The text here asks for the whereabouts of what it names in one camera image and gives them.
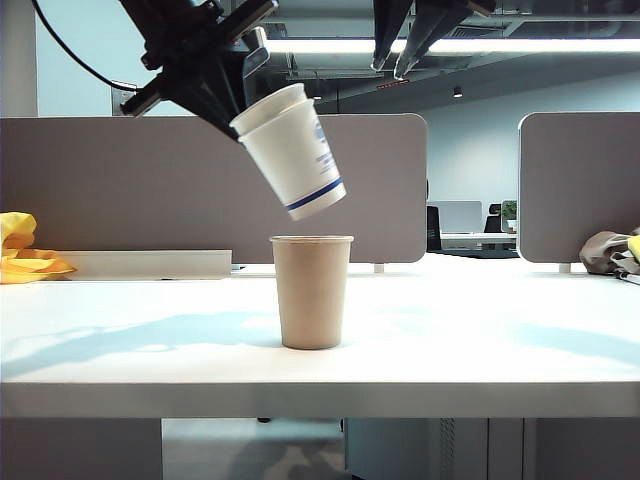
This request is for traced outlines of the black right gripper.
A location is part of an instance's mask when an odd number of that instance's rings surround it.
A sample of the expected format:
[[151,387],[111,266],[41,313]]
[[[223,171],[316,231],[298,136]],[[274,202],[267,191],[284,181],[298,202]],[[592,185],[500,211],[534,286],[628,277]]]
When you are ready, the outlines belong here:
[[[381,70],[393,42],[413,4],[412,0],[374,0],[374,52],[371,68]],[[492,15],[495,0],[419,0],[415,21],[409,29],[405,47],[394,67],[394,78],[404,79],[437,40],[454,29],[469,15]]]

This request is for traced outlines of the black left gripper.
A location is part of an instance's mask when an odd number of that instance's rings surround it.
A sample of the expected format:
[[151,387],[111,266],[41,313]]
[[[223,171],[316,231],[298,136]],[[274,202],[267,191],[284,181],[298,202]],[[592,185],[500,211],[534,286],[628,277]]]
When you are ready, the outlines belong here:
[[256,28],[276,1],[246,1],[226,14],[218,1],[124,1],[144,39],[141,58],[157,76],[121,106],[138,116],[161,101],[173,101],[213,125],[232,141],[230,125],[246,108],[244,79],[265,61]]

